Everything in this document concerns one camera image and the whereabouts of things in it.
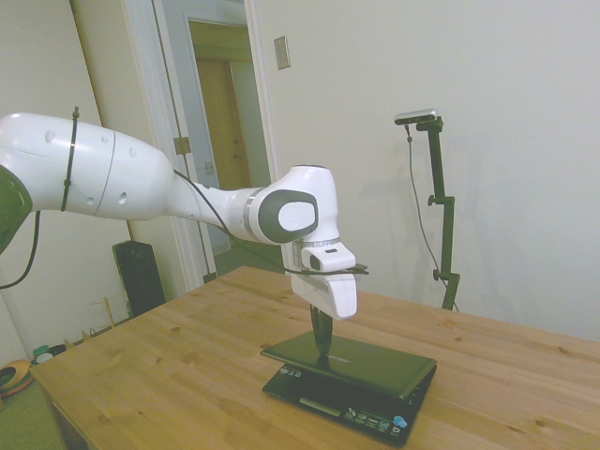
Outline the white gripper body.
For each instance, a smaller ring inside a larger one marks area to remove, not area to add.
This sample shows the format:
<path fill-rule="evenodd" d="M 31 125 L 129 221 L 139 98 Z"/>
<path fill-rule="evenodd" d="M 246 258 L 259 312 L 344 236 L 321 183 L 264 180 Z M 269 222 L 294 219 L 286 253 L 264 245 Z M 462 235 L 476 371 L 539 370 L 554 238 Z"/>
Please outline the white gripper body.
<path fill-rule="evenodd" d="M 357 312 L 355 275 L 291 274 L 292 291 L 315 308 L 337 320 L 346 320 Z"/>

